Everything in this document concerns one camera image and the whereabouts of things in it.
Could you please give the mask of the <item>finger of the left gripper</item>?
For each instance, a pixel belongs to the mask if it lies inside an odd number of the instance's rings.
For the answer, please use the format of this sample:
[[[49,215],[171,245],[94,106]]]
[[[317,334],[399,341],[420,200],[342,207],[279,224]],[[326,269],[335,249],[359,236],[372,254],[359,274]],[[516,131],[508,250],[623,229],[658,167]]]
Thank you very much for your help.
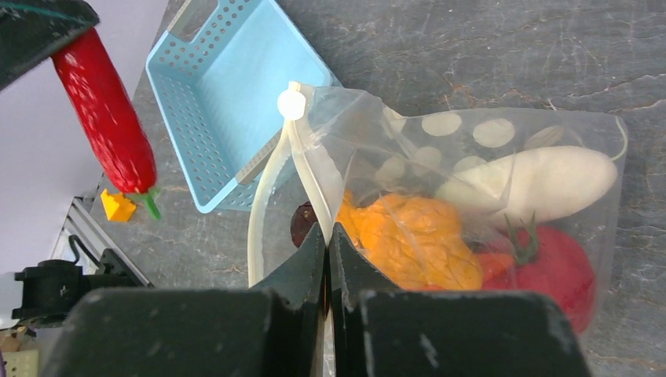
[[[1,2],[1,88],[99,23],[85,1]]]

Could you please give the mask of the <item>red toy chili pepper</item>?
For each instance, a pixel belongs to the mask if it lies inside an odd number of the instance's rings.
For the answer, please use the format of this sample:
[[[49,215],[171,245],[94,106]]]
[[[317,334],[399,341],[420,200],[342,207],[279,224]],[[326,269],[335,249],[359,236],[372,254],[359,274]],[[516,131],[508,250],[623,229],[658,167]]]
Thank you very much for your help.
[[[51,59],[109,181],[160,219],[152,147],[97,30],[85,31]]]

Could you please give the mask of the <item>white toy radish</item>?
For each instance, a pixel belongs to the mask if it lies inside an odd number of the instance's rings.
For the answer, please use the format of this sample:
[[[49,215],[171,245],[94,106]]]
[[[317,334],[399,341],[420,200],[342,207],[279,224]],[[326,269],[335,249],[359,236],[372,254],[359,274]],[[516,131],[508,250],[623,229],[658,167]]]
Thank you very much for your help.
[[[606,154],[576,146],[535,148],[461,171],[435,196],[498,229],[531,219],[575,214],[599,199],[618,177]]]

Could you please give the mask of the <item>clear polka dot zip bag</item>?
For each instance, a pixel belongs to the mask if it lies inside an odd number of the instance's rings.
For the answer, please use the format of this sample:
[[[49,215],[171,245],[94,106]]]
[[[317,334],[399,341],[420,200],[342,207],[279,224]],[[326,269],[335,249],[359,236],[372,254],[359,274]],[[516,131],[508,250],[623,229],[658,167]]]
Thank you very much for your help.
[[[291,82],[247,234],[248,280],[318,225],[406,290],[530,290],[585,333],[609,284],[622,118],[477,108],[402,116],[363,90]]]

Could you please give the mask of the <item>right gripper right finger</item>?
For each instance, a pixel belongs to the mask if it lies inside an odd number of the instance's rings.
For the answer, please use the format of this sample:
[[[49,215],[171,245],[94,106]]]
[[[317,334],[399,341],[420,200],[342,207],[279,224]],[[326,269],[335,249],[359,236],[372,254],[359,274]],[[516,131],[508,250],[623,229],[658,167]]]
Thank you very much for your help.
[[[563,312],[530,291],[404,291],[335,225],[328,246],[339,376],[588,376]]]

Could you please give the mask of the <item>orange toy carrot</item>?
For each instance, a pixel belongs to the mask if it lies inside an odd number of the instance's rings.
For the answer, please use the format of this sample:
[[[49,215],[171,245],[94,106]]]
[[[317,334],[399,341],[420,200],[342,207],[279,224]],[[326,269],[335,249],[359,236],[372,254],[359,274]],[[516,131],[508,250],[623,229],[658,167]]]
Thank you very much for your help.
[[[514,256],[506,253],[479,253],[476,254],[482,270],[482,282],[502,277],[514,268]]]

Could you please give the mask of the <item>small dark red fruit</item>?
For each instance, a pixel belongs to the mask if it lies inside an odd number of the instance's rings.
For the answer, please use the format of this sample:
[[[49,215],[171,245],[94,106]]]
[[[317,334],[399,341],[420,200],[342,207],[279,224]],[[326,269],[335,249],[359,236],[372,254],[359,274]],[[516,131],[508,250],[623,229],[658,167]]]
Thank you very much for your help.
[[[317,223],[317,216],[311,202],[301,204],[291,217],[290,234],[292,243],[299,248],[310,229]]]

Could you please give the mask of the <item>red toy tomato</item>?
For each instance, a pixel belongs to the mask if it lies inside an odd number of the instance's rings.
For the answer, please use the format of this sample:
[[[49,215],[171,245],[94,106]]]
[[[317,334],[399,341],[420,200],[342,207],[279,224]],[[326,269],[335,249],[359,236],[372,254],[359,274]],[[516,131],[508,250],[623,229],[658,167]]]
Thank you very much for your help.
[[[485,290],[531,290],[550,296],[567,316],[576,333],[591,323],[597,293],[597,276],[583,247],[567,233],[534,218],[509,229],[477,250],[514,256],[514,268],[484,284]]]

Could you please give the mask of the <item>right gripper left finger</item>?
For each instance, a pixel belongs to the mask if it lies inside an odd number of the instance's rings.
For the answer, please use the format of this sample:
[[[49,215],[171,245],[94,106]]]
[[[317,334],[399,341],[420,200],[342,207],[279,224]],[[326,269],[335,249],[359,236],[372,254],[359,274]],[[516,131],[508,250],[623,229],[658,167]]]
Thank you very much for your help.
[[[98,289],[57,337],[44,376],[320,376],[325,242],[248,289]]]

